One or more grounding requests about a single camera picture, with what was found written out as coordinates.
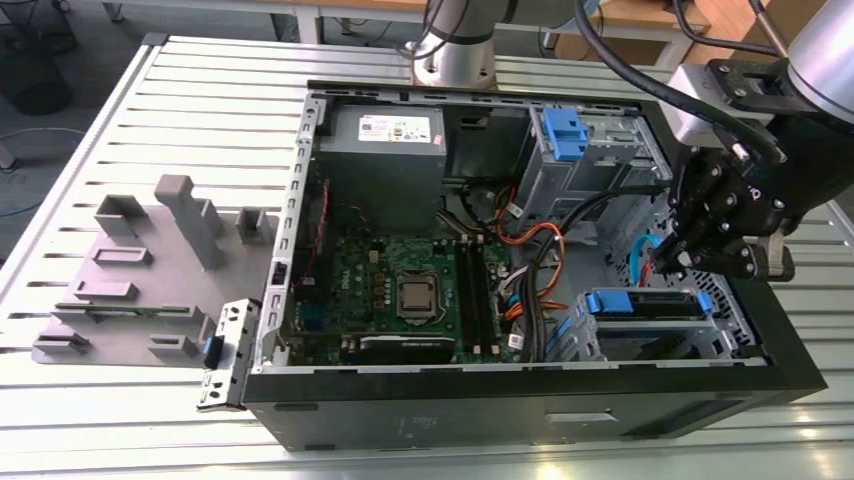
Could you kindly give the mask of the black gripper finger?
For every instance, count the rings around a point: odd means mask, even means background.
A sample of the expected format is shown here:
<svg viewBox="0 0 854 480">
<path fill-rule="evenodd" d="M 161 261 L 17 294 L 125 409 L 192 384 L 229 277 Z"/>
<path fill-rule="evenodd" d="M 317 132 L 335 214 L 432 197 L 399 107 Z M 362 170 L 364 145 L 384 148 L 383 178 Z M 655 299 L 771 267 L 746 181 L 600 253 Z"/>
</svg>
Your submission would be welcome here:
<svg viewBox="0 0 854 480">
<path fill-rule="evenodd" d="M 712 266 L 734 237 L 722 228 L 738 203 L 722 154 L 699 149 L 678 164 L 668 193 L 670 233 L 654 250 L 658 273 Z"/>
<path fill-rule="evenodd" d="M 672 271 L 687 270 L 720 275 L 758 275 L 754 248 L 719 224 L 692 224 L 674 229 L 676 236 Z"/>
</svg>

